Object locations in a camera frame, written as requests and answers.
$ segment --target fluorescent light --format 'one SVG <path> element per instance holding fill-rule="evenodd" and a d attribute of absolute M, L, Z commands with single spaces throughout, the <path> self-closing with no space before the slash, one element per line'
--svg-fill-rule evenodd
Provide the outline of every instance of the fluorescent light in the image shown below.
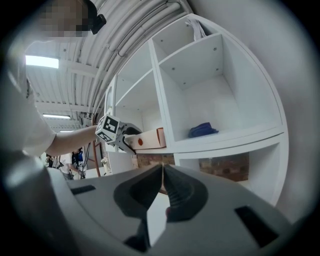
<path fill-rule="evenodd" d="M 70 119 L 69 115 L 60 115 L 60 114 L 43 114 L 45 118 L 60 118 L 60 119 Z"/>
<path fill-rule="evenodd" d="M 26 55 L 25 64 L 30 66 L 41 66 L 48 68 L 59 68 L 59 60 L 57 58 L 39 57 Z"/>

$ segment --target shelf compartment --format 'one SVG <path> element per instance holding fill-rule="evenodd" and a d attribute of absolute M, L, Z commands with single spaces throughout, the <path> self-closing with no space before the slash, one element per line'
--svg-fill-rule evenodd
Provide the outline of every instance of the shelf compartment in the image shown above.
<path fill-rule="evenodd" d="M 174 161 L 181 166 L 200 171 L 200 159 L 211 159 L 238 154 L 249 154 L 248 180 L 238 183 L 266 202 L 275 205 L 279 199 L 287 172 L 288 152 L 283 134 L 248 145 L 219 150 L 176 153 Z"/>
<path fill-rule="evenodd" d="M 188 17 L 183 17 L 173 22 L 152 38 L 158 62 L 195 41 L 194 30 L 186 24 L 187 20 Z M 200 24 L 207 36 L 217 33 L 214 28 Z"/>
<path fill-rule="evenodd" d="M 117 77 L 115 102 L 120 98 L 149 70 L 152 69 L 149 43 L 146 42 L 128 60 Z"/>
<path fill-rule="evenodd" d="M 145 74 L 118 101 L 115 115 L 143 132 L 163 127 L 153 71 Z"/>
<path fill-rule="evenodd" d="M 169 134 L 175 146 L 244 137 L 281 124 L 264 74 L 230 39 L 215 34 L 185 47 L 159 64 Z M 188 138 L 210 122 L 219 133 Z"/>

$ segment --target cardboard box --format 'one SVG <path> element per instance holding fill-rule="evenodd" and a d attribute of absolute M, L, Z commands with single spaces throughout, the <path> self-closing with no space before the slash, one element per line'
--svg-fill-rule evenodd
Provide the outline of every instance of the cardboard box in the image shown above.
<path fill-rule="evenodd" d="M 163 128 L 127 137 L 125 142 L 134 150 L 160 149 L 167 146 Z"/>

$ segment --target cabinet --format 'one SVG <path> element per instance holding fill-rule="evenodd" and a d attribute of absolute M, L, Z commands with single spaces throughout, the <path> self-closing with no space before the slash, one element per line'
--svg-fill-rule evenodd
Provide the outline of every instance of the cabinet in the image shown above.
<path fill-rule="evenodd" d="M 207 37 L 194 41 L 188 18 L 197 19 Z M 147 41 L 108 90 L 106 111 L 144 132 L 164 129 L 166 148 L 137 153 L 174 153 L 176 165 L 198 170 L 201 158 L 249 152 L 244 185 L 271 204 L 278 201 L 289 150 L 284 109 L 259 60 L 222 27 L 194 14 L 180 18 Z M 188 137 L 206 122 L 219 133 Z"/>

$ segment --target ceiling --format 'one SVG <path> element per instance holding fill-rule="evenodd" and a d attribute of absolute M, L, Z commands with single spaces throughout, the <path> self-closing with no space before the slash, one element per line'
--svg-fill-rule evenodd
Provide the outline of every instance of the ceiling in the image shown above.
<path fill-rule="evenodd" d="M 59 59 L 59 69 L 27 66 L 39 112 L 71 117 L 46 118 L 55 132 L 84 127 L 85 114 L 103 109 L 102 98 L 109 82 L 134 52 L 160 29 L 191 12 L 186 0 L 91 1 L 107 21 L 98 34 L 72 41 L 35 42 L 26 51 L 26 55 Z M 173 2 L 179 3 L 179 9 L 168 12 Z M 155 21 L 152 26 L 137 34 L 151 19 Z"/>

